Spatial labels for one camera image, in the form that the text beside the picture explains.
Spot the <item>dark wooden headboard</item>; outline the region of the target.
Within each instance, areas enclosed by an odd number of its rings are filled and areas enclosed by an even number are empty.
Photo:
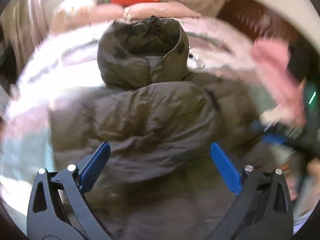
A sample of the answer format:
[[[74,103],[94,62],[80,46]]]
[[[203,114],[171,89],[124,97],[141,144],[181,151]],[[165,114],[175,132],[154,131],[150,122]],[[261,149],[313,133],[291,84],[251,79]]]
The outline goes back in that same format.
[[[291,43],[300,37],[300,32],[287,20],[256,0],[229,0],[217,18],[229,23],[252,41],[258,37],[275,37]]]

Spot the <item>dark olive hooded puffer jacket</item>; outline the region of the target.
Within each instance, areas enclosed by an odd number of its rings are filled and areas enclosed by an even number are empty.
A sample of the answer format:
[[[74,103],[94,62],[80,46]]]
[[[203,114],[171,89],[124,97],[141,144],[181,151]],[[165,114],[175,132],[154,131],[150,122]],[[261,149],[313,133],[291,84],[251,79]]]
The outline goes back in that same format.
[[[188,38],[172,19],[114,22],[98,45],[104,87],[49,107],[58,170],[106,141],[111,157],[86,196],[114,239],[207,239],[234,196],[211,157],[217,142],[271,172],[245,84],[187,68]]]

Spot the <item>pink folded blanket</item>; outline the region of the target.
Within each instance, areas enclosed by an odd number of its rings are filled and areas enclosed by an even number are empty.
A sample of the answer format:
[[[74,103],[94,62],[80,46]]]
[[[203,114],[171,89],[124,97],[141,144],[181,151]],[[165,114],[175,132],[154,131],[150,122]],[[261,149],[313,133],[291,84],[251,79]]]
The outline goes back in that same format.
[[[262,120],[303,127],[306,123],[304,82],[297,81],[289,71],[289,43],[278,38],[257,38],[251,49],[251,57],[257,76],[276,104],[262,114]]]

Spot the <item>pink bed pillow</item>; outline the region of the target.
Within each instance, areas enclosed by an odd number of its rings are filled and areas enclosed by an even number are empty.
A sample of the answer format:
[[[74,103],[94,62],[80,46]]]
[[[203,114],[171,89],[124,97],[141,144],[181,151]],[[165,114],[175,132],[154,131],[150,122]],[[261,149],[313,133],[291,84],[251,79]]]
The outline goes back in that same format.
[[[88,22],[103,22],[107,20],[141,20],[150,16],[166,18],[193,17],[199,18],[201,14],[195,12],[179,2],[164,3],[137,3],[128,7],[119,4],[105,3],[93,7],[80,7],[73,11],[65,9],[57,12],[57,20],[74,22],[76,24]]]

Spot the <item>white floral pillow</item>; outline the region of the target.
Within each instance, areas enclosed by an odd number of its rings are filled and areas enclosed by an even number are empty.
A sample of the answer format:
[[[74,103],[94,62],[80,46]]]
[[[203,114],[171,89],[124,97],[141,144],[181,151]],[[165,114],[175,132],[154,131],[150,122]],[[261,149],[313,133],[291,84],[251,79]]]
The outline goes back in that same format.
[[[96,0],[64,0],[54,10],[55,14],[62,13],[68,18],[75,15],[88,13],[89,10],[97,6]]]

